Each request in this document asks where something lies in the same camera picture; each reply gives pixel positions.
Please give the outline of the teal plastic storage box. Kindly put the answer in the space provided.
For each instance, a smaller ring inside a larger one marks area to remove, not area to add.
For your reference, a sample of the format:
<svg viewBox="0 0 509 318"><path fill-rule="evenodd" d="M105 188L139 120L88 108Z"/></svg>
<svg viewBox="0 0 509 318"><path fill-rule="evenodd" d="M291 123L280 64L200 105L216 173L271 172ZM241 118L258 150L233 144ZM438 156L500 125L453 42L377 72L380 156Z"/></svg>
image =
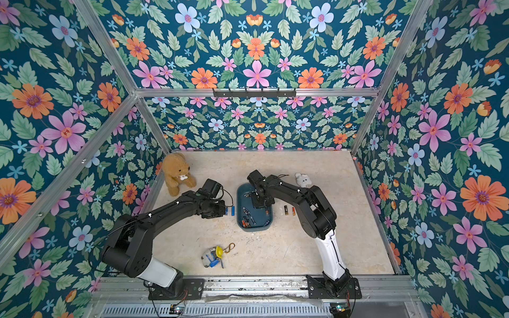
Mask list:
<svg viewBox="0 0 509 318"><path fill-rule="evenodd" d="M253 205L254 187L249 183L242 184L237 189L236 221L237 225L246 232L267 230L273 223L273 207Z"/></svg>

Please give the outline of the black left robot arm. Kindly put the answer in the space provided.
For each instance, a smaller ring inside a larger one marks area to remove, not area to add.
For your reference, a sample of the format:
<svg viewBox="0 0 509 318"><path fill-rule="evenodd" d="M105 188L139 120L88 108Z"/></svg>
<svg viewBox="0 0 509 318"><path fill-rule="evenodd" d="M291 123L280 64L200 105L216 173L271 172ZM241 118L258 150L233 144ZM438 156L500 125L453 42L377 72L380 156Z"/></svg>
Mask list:
<svg viewBox="0 0 509 318"><path fill-rule="evenodd" d="M217 197L220 191L220 188L187 191L151 212L120 216L106 238L101 261L130 278L162 288L174 286L182 273L153 256L154 239L188 217L223 217L226 205Z"/></svg>

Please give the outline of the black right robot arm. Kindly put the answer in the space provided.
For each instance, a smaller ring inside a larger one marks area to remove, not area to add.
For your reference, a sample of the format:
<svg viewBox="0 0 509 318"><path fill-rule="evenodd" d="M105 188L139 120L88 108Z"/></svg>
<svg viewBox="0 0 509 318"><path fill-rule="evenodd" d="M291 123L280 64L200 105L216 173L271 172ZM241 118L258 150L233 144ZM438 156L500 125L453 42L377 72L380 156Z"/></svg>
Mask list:
<svg viewBox="0 0 509 318"><path fill-rule="evenodd" d="M335 236L337 214L319 187L299 187L276 175L263 176L257 170L247 179L255 189L253 204L256 207L272 205L278 199L295 208L302 229L318 247L326 280L339 282L351 277L341 259Z"/></svg>

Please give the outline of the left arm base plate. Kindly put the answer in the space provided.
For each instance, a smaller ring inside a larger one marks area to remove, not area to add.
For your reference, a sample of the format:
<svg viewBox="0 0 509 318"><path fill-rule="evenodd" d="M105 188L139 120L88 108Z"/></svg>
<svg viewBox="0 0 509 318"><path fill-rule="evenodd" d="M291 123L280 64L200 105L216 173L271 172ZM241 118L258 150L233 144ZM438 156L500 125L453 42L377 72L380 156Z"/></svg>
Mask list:
<svg viewBox="0 0 509 318"><path fill-rule="evenodd" d="M204 284L205 280L199 278L180 278L167 288L154 284L148 288L148 298L153 301L201 299Z"/></svg>

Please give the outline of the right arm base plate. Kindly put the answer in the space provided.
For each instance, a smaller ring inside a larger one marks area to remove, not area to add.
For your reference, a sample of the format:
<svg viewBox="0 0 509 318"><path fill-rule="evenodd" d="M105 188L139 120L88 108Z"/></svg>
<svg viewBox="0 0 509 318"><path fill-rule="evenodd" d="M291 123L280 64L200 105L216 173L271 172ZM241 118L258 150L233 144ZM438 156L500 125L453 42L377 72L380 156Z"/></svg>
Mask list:
<svg viewBox="0 0 509 318"><path fill-rule="evenodd" d="M346 274L332 280L325 276L306 275L310 299L361 299L362 292L358 279Z"/></svg>

